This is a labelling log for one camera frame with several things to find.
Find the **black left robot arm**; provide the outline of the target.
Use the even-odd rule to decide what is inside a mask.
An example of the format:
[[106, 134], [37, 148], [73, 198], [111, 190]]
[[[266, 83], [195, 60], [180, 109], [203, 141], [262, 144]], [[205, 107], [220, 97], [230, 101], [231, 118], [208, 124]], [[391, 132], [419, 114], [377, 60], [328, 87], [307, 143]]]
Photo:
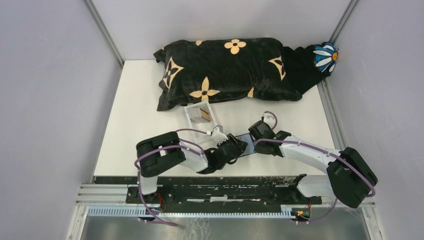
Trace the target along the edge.
[[216, 147], [204, 150], [200, 145], [180, 138], [178, 132], [170, 131], [140, 141], [136, 145], [138, 197], [149, 204], [158, 195], [159, 175], [181, 165], [202, 175], [222, 170], [234, 164], [248, 149], [249, 143], [231, 133], [224, 134], [217, 127], [212, 131], [197, 130], [211, 136]]

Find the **white plastic card tray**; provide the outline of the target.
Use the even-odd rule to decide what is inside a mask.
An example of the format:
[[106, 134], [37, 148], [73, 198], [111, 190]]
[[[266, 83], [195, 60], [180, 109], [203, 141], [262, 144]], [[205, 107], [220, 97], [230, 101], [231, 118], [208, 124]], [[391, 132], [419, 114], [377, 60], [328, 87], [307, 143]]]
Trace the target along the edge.
[[214, 112], [208, 101], [187, 105], [184, 112], [188, 121], [189, 129], [201, 132], [212, 132], [214, 127], [218, 125]]

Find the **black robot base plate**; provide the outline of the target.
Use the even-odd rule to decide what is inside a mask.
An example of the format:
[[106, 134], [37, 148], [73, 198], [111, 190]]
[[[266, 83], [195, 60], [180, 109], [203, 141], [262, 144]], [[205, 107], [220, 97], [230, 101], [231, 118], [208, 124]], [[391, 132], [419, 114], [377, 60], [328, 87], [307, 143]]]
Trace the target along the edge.
[[[277, 213], [281, 205], [321, 203], [320, 197], [304, 197], [297, 191], [295, 176], [259, 177], [159, 177], [155, 193], [144, 196], [148, 205], [160, 205], [165, 213]], [[267, 202], [184, 202], [188, 198], [227, 195], [236, 199], [256, 197]]]

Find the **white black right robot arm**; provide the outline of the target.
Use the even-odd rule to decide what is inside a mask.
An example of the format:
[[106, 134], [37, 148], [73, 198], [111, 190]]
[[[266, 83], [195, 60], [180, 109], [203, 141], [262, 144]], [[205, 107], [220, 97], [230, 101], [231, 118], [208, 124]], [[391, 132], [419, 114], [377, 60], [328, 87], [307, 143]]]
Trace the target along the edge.
[[324, 148], [286, 131], [274, 132], [262, 120], [248, 130], [258, 154], [297, 160], [322, 172], [301, 174], [295, 179], [294, 187], [288, 191], [293, 203], [302, 204], [311, 197], [330, 197], [355, 209], [365, 198], [375, 196], [378, 178], [356, 149]]

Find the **black leather card holder wallet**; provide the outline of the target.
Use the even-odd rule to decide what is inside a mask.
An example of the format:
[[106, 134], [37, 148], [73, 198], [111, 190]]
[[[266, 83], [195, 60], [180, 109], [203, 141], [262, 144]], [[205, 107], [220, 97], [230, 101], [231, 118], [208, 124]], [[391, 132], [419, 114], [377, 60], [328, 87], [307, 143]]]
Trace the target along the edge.
[[236, 136], [236, 138], [238, 140], [242, 141], [242, 142], [246, 142], [247, 143], [247, 146], [246, 146], [244, 152], [239, 156], [240, 158], [256, 153], [255, 147], [253, 145], [254, 138], [252, 137], [252, 135], [250, 133], [245, 133], [245, 134], [242, 134], [242, 135], [238, 135], [238, 136]]

